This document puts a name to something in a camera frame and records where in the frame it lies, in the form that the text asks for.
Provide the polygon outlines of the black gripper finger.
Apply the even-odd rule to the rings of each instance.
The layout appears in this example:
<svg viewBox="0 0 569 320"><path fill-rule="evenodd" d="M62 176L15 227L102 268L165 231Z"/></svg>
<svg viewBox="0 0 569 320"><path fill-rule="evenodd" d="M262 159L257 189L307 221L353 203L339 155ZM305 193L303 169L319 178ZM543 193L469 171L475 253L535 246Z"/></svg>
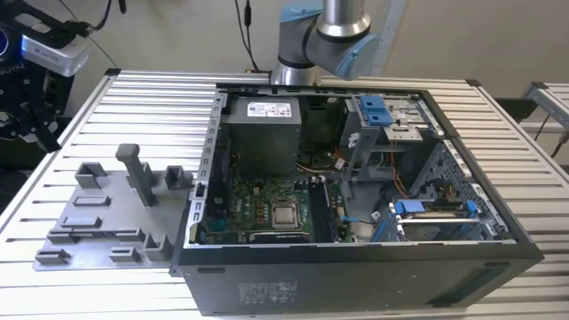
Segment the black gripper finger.
<svg viewBox="0 0 569 320"><path fill-rule="evenodd" d="M37 144L45 150L45 152L51 153L61 149L61 146L57 142L55 136L53 136L47 127L41 127L35 131Z"/></svg>

